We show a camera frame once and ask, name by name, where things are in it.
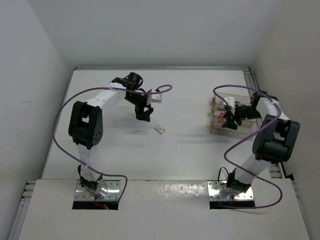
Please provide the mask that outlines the small beige eraser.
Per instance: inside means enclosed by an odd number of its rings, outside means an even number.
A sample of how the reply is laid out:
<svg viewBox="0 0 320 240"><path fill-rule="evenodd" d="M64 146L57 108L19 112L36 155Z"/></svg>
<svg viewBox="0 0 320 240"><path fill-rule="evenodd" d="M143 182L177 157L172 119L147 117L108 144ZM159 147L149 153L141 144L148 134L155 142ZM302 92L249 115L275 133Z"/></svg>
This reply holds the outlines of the small beige eraser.
<svg viewBox="0 0 320 240"><path fill-rule="evenodd" d="M160 134L163 135L166 132L166 129L164 127L162 127L161 125L156 125L154 127L154 129Z"/></svg>

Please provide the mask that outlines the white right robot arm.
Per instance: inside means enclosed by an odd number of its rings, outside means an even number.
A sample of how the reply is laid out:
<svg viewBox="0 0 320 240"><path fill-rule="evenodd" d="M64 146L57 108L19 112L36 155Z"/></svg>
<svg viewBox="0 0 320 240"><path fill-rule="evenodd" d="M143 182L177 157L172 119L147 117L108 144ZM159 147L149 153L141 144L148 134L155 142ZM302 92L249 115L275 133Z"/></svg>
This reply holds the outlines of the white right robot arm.
<svg viewBox="0 0 320 240"><path fill-rule="evenodd" d="M244 120L261 120L260 131L255 136L252 154L228 175L226 189L234 195L245 193L253 180L272 164L286 162L292 155L300 130L297 121L290 120L280 109L277 97L266 92L256 92L250 105L240 106L223 100L226 110L223 128L237 130Z"/></svg>

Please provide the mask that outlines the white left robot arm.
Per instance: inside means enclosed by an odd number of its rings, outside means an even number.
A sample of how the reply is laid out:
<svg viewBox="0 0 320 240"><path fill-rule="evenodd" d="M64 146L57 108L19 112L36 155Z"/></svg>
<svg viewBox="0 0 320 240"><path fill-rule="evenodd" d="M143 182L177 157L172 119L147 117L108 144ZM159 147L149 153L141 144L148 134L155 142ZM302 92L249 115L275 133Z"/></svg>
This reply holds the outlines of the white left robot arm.
<svg viewBox="0 0 320 240"><path fill-rule="evenodd" d="M89 167L96 167L93 148L103 138L103 114L121 100L134 105L135 117L139 121L150 122L154 109L151 106L151 96L141 88L143 78L134 72L124 78L115 78L109 84L109 89L101 91L95 97L73 104L68 127L68 134L76 144L80 160L84 162L78 167L80 184L89 192L99 191L102 174Z"/></svg>

